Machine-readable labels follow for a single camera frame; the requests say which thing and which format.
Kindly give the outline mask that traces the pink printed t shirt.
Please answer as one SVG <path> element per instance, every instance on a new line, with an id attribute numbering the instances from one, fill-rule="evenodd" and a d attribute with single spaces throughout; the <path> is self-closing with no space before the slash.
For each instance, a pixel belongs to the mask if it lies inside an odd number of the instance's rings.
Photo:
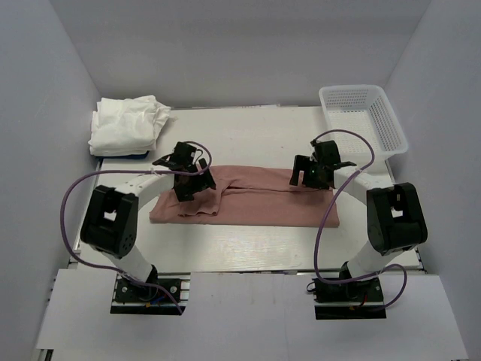
<path id="1" fill-rule="evenodd" d="M 288 169 L 217 165 L 210 173 L 214 190 L 196 193 L 189 202 L 179 202 L 172 190 L 162 193 L 150 222 L 315 227 L 334 196 L 332 190 L 290 185 Z"/>

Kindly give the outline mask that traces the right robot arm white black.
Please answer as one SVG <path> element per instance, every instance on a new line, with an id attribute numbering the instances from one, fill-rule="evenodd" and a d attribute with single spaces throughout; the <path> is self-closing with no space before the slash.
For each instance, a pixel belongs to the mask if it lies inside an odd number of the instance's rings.
<path id="1" fill-rule="evenodd" d="M 374 162 L 358 167 L 343 162 L 335 141 L 311 141 L 311 156 L 294 158 L 289 184 L 301 181 L 306 187 L 336 191 L 322 216 L 314 244 L 314 271 L 324 284 L 339 285 L 347 299 L 358 299 L 367 289 L 366 280 L 391 267 L 400 254 L 427 241 L 428 230 L 416 188 L 411 183 L 383 184 L 366 173 Z M 366 208 L 368 240 L 361 250 L 345 262 L 338 279 L 329 280 L 319 273 L 320 238 L 337 198 L 347 193 Z"/>

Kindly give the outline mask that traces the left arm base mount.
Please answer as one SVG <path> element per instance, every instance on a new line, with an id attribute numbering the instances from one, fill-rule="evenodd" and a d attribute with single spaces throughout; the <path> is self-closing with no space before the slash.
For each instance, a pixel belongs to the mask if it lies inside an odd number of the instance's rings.
<path id="1" fill-rule="evenodd" d="M 189 300 L 190 275 L 159 275 L 157 284 L 165 288 L 182 311 Z M 162 290 L 145 290 L 120 276 L 116 277 L 112 302 L 112 314 L 130 315 L 174 315 L 180 316 L 179 309 L 171 298 Z"/>

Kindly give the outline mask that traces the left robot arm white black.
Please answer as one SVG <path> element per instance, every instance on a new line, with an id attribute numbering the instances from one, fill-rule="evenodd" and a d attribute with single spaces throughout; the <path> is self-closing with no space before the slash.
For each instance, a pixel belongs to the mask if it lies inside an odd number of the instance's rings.
<path id="1" fill-rule="evenodd" d="M 159 282 L 155 266 L 135 246 L 139 211 L 171 190 L 179 202 L 190 202 L 196 193 L 215 189 L 211 162 L 211 154 L 203 145 L 179 142 L 150 170 L 115 171 L 133 178 L 115 187 L 98 185 L 93 190 L 80 240 L 106 256 L 113 263 L 112 269 L 133 283 L 132 289 L 141 299 L 154 298 Z"/>

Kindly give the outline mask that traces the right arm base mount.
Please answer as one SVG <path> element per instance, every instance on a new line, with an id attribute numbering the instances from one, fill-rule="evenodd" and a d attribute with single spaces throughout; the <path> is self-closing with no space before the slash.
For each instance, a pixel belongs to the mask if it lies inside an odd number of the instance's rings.
<path id="1" fill-rule="evenodd" d="M 379 278 L 349 284 L 326 284 L 313 279 L 306 289 L 314 299 L 316 320 L 386 319 Z"/>

